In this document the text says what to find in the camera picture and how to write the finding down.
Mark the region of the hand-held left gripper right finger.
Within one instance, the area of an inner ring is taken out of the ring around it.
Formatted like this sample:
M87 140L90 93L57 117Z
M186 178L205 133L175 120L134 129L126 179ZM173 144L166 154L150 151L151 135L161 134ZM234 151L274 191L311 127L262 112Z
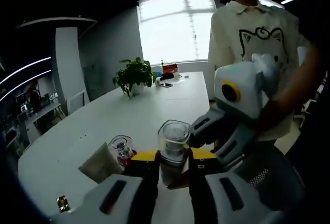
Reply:
M195 223L282 223L284 213L265 206L257 190L225 172L215 154L191 148L189 194Z

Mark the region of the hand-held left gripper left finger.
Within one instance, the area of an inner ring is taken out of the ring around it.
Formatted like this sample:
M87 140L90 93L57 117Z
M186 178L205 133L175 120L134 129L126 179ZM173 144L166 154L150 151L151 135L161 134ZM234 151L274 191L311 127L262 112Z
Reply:
M158 197L159 152L136 154L122 174L112 174L90 190L73 212L51 223L151 223Z

